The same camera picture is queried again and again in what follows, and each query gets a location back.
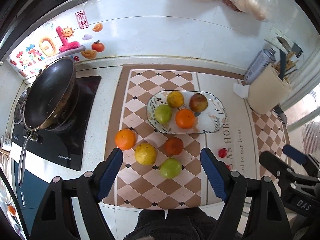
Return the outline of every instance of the floral plate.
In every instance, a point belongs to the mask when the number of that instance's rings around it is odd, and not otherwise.
[[[171,91],[160,91],[152,96],[147,104],[147,117],[151,126],[157,129],[161,133],[174,133],[174,134],[192,134],[192,133],[216,133],[222,128],[225,122],[225,109],[221,101],[216,98],[213,94],[208,92],[197,92],[197,91],[180,91],[184,96],[185,104],[179,108],[172,109],[172,118],[166,124],[160,124],[155,118],[155,109],[159,105],[167,105],[167,96]],[[196,94],[203,94],[208,100],[208,107],[201,113],[194,113],[196,120],[192,128],[183,129],[177,126],[175,122],[176,113],[189,107],[190,98]]]

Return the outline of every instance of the person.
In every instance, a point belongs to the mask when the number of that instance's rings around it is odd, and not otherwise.
[[[135,229],[124,240],[207,240],[217,220],[200,208],[142,210]],[[242,239],[237,232],[235,240]]]

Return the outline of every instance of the pan handle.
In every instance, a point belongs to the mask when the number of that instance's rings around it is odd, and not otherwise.
[[[22,150],[21,150],[20,160],[19,160],[19,167],[18,167],[18,184],[19,184],[19,187],[22,187],[24,170],[25,170],[25,166],[26,166],[27,144],[28,144],[28,141],[30,140],[30,138],[32,137],[32,135],[34,133],[35,133],[34,131],[29,133],[29,136],[24,141],[23,147],[22,147]]]

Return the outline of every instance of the blue gripper pad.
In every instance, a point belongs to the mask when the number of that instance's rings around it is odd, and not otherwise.
[[[300,165],[306,164],[307,162],[307,158],[302,152],[288,144],[283,147],[282,152]]]
[[[115,156],[110,162],[110,165],[107,167],[106,171],[101,176],[99,181],[99,192],[97,193],[97,199],[102,201],[102,199],[108,196],[113,182],[116,179],[118,171],[122,165],[123,154],[120,149],[116,152]]]
[[[210,160],[205,149],[202,149],[200,152],[200,162],[205,171],[205,174],[207,175],[210,181],[211,187],[213,188],[215,195],[221,198],[223,202],[225,202],[228,198],[228,195],[225,191],[224,180],[218,172],[216,166]]]

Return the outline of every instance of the cartoon sun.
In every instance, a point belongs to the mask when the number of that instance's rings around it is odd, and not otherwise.
[[[66,28],[63,28],[63,30],[61,31],[62,35],[65,36],[66,38],[70,38],[71,36],[73,36],[73,33],[75,31],[72,30],[72,27],[66,27]]]

